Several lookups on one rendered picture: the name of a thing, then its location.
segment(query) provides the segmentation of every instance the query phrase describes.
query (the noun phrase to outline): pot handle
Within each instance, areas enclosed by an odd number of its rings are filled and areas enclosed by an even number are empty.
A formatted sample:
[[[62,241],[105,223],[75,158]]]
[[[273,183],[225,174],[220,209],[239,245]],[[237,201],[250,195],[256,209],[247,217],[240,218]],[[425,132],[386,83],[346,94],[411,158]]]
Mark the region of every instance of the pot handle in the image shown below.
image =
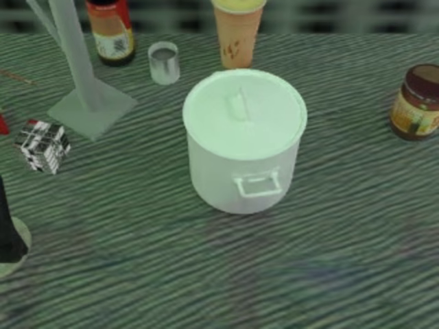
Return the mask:
[[[257,182],[262,182],[264,180],[270,179],[274,183],[274,189],[269,191],[261,191],[258,193],[247,193],[244,189],[244,182],[252,184]],[[256,197],[270,197],[273,195],[278,195],[282,193],[282,187],[279,184],[278,171],[273,171],[268,177],[259,178],[235,178],[235,184],[238,186],[239,194],[246,199],[254,199]]]

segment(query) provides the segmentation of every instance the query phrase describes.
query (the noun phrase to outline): cube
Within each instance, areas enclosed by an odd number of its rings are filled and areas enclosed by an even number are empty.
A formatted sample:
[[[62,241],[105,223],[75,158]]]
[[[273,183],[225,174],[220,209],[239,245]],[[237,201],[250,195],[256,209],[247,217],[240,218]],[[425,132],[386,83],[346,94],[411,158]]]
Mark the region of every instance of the cube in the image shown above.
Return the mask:
[[[57,174],[61,162],[70,152],[70,143],[61,125],[29,120],[14,146],[20,149],[32,170]]]

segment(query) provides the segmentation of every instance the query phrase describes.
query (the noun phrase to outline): metal pole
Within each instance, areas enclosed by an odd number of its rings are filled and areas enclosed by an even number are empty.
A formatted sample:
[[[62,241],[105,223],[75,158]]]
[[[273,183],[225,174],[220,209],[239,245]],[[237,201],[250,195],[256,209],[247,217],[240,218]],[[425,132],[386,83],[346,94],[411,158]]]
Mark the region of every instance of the metal pole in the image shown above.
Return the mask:
[[[102,109],[103,99],[93,74],[90,55],[73,0],[49,0],[81,104],[88,111]]]

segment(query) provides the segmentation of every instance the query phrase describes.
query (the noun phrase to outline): jar label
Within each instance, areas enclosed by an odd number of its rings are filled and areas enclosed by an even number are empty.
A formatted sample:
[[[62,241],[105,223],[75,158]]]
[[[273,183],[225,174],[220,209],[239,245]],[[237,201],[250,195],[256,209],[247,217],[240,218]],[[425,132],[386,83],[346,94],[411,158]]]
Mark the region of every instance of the jar label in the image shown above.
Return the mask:
[[[99,55],[109,60],[130,55],[134,50],[134,37],[126,0],[112,5],[86,4]]]
[[[439,111],[417,108],[405,100],[400,91],[390,113],[393,124],[402,132],[417,136],[430,135],[439,126]]]

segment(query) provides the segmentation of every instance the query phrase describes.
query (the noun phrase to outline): wooden table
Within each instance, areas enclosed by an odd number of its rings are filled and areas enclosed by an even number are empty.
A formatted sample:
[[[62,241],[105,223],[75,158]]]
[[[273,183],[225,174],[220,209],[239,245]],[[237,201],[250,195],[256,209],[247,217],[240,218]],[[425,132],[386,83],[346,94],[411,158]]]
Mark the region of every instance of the wooden table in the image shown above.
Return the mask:
[[[99,79],[138,105],[97,143],[67,130],[58,175],[30,171],[11,143],[73,89],[48,36],[0,35],[0,172],[32,250],[0,281],[0,328],[432,329],[439,323],[438,137],[405,142],[388,111],[431,36],[261,36],[254,67],[303,95],[296,177],[269,211],[232,216],[192,188],[182,103],[220,70],[216,37],[137,36],[136,60]],[[147,48],[180,47],[182,76],[157,86]]]

